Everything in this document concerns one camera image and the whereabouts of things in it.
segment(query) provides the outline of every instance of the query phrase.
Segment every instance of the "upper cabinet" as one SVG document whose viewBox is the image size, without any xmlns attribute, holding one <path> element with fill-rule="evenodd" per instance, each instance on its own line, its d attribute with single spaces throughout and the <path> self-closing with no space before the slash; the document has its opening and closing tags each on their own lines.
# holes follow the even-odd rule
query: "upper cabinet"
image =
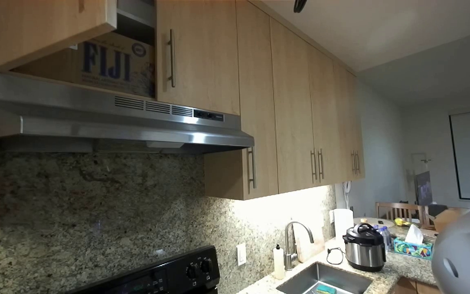
<svg viewBox="0 0 470 294">
<path fill-rule="evenodd" d="M 240 114 L 235 0 L 159 0 L 157 100 Z"/>
<path fill-rule="evenodd" d="M 341 151 L 341 179 L 365 177 L 362 128 L 357 111 L 356 78 L 345 68 L 334 64 L 338 133 Z"/>
<path fill-rule="evenodd" d="M 240 116 L 255 147 L 207 154 L 207 196 L 253 199 L 278 194 L 277 146 L 269 16 L 247 1 L 237 1 Z"/>
<path fill-rule="evenodd" d="M 317 153 L 318 181 L 328 185 L 342 180 L 341 146 L 335 95 L 333 61 L 308 45 L 313 141 Z"/>
<path fill-rule="evenodd" d="M 308 44 L 270 20 L 279 192 L 317 186 Z"/>
<path fill-rule="evenodd" d="M 0 0 L 0 71 L 110 32 L 117 0 Z"/>
</svg>

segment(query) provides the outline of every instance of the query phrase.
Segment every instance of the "stove control panel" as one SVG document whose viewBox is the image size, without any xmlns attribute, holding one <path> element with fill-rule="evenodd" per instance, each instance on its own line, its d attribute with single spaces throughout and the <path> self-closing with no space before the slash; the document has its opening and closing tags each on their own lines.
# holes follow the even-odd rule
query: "stove control panel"
<svg viewBox="0 0 470 294">
<path fill-rule="evenodd" d="M 67 294 L 207 293 L 216 288 L 219 280 L 215 247 L 206 246 Z"/>
</svg>

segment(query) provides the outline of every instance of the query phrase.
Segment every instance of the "range hood vent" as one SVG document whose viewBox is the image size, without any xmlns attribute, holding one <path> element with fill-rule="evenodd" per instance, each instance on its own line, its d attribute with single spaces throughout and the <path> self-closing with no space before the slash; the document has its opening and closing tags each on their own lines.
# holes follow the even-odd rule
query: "range hood vent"
<svg viewBox="0 0 470 294">
<path fill-rule="evenodd" d="M 0 74 L 0 150 L 200 154 L 253 145 L 237 115 Z"/>
</svg>

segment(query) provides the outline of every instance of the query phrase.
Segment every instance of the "ceiling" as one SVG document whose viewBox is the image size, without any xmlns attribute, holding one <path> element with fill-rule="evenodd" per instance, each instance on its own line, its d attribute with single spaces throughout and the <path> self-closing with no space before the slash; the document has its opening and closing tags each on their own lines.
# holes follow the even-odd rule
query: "ceiling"
<svg viewBox="0 0 470 294">
<path fill-rule="evenodd" d="M 264 2 L 401 105 L 470 89 L 470 0 Z"/>
</svg>

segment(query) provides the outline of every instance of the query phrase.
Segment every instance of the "stainless steel sink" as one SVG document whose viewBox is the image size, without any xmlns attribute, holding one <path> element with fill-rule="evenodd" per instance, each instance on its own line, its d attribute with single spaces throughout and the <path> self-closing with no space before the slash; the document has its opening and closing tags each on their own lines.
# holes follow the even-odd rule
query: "stainless steel sink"
<svg viewBox="0 0 470 294">
<path fill-rule="evenodd" d="M 344 272 L 320 263 L 314 263 L 289 281 L 277 287 L 286 294 L 317 294 L 319 285 L 336 289 L 337 294 L 362 294 L 371 284 L 370 279 Z"/>
</svg>

